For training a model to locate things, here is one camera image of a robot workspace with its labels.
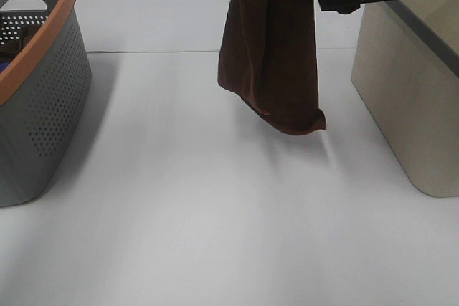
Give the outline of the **brown towel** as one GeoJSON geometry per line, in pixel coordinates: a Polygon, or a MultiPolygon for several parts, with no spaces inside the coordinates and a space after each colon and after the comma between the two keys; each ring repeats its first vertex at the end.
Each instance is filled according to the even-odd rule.
{"type": "Polygon", "coordinates": [[[326,129],[313,0],[230,0],[217,82],[282,133],[326,129]]]}

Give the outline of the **blue towel in basket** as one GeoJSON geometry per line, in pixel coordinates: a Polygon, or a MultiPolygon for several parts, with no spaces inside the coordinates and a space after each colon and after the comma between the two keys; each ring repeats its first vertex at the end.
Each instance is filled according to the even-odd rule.
{"type": "Polygon", "coordinates": [[[3,72],[9,65],[10,65],[9,62],[1,62],[0,63],[0,72],[3,72]]]}

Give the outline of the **beige basket grey rim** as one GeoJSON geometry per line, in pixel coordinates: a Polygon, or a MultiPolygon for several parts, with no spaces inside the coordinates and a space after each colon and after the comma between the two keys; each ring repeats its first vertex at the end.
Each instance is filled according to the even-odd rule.
{"type": "Polygon", "coordinates": [[[458,195],[458,0],[364,8],[351,80],[411,183],[458,195]]]}

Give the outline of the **grey perforated basket orange rim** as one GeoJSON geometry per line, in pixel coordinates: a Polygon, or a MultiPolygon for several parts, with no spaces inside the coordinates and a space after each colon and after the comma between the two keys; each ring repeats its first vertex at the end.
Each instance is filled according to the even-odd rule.
{"type": "Polygon", "coordinates": [[[72,140],[92,80],[76,0],[1,10],[1,205],[47,188],[72,140]]]}

